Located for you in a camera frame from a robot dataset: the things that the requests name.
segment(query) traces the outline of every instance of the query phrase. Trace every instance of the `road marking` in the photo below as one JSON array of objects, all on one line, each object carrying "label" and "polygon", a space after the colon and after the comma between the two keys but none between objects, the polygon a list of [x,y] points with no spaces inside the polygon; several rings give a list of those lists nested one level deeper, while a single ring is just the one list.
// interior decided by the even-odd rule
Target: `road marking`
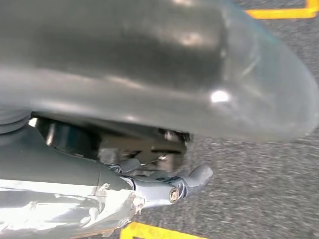
[{"label": "road marking", "polygon": [[130,223],[122,230],[120,239],[205,239],[188,234],[153,227],[141,223]]},{"label": "road marking", "polygon": [[252,9],[246,12],[257,19],[313,18],[319,11],[319,0],[306,0],[305,8]]}]

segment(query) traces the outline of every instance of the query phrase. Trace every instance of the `hex bolt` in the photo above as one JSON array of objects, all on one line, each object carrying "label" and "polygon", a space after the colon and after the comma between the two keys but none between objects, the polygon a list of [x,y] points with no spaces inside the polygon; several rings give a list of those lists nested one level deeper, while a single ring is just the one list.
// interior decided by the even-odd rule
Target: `hex bolt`
[{"label": "hex bolt", "polygon": [[173,188],[169,192],[169,201],[171,203],[175,203],[178,200],[179,192],[177,188]]}]

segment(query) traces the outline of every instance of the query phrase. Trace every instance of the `bolt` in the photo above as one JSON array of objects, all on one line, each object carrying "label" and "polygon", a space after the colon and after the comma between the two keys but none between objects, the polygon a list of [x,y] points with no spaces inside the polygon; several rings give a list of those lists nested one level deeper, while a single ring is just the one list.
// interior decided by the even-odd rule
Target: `bolt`
[{"label": "bolt", "polygon": [[169,192],[169,201],[171,203],[175,203],[178,200],[179,192],[177,188],[173,188]]}]

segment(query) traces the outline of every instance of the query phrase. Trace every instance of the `asphalt ground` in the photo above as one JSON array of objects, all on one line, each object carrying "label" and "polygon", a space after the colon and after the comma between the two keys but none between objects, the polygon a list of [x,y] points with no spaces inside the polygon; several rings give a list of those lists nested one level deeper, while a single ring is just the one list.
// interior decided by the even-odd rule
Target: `asphalt ground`
[{"label": "asphalt ground", "polygon": [[[303,0],[236,2],[246,9],[305,6]],[[261,22],[319,80],[319,17]],[[205,191],[173,207],[144,210],[134,221],[209,239],[319,238],[319,130],[285,144],[197,135],[185,161],[184,168],[209,164],[215,177]]]}]

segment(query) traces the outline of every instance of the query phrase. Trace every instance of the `yellow painted line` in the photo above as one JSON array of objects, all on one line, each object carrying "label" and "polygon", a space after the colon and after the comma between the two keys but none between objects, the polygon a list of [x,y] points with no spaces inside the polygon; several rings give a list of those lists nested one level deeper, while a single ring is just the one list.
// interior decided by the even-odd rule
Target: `yellow painted line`
[{"label": "yellow painted line", "polygon": [[204,239],[188,234],[156,228],[141,223],[130,223],[122,230],[120,239]]},{"label": "yellow painted line", "polygon": [[319,11],[319,0],[306,0],[305,8],[252,9],[246,12],[257,19],[313,18]]}]

